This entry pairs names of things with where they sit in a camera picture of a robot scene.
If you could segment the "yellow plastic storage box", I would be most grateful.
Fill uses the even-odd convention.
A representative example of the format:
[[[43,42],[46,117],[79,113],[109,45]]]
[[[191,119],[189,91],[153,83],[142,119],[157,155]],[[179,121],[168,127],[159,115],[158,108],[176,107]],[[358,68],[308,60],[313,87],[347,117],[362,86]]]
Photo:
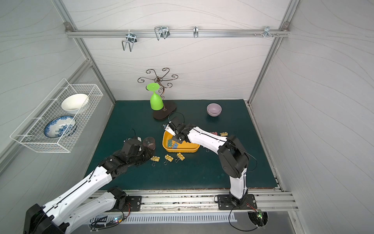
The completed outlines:
[[[170,152],[170,153],[195,153],[198,151],[200,145],[199,144],[194,144],[194,143],[187,143],[185,141],[183,141],[183,143],[178,143],[178,147],[177,149],[172,149],[172,148],[168,148],[167,147],[167,141],[169,139],[172,139],[173,135],[171,135],[170,133],[168,132],[164,132],[163,134],[163,140],[162,140],[162,146],[164,147],[164,149],[167,151],[167,152]]]

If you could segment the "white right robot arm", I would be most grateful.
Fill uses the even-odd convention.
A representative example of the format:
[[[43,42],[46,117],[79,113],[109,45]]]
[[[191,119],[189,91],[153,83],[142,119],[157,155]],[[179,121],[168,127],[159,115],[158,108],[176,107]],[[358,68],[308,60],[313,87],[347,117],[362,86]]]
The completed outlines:
[[[230,178],[231,199],[242,203],[248,193],[246,185],[247,167],[250,161],[250,154],[246,152],[236,136],[218,136],[192,125],[180,125],[178,127],[166,128],[172,134],[173,140],[182,143],[188,142],[198,144],[219,157],[222,169]]]

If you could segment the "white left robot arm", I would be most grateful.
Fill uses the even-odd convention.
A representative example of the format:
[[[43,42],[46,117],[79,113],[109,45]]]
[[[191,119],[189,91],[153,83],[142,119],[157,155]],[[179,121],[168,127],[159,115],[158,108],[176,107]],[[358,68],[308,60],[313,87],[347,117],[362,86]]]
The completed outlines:
[[[70,234],[97,215],[110,210],[131,211],[131,198],[119,187],[112,187],[99,198],[84,204],[97,190],[110,183],[133,165],[141,165],[154,156],[155,146],[131,139],[122,149],[102,160],[83,180],[43,206],[26,211],[25,234]]]

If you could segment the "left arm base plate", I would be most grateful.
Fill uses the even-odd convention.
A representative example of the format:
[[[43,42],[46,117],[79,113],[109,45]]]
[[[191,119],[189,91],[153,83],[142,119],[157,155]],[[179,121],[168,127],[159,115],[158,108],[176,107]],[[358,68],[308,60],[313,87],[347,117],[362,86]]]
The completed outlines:
[[[107,209],[105,212],[130,211],[139,212],[141,210],[142,196],[126,196],[120,198],[115,202],[112,209]]]

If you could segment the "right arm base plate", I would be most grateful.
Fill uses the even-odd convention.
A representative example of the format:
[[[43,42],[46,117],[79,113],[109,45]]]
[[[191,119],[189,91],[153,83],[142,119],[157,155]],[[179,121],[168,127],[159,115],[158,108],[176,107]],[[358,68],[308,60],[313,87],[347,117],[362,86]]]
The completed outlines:
[[[218,204],[219,210],[257,210],[257,203],[253,194],[244,195],[242,199],[237,199],[231,194],[216,195],[214,202]]]

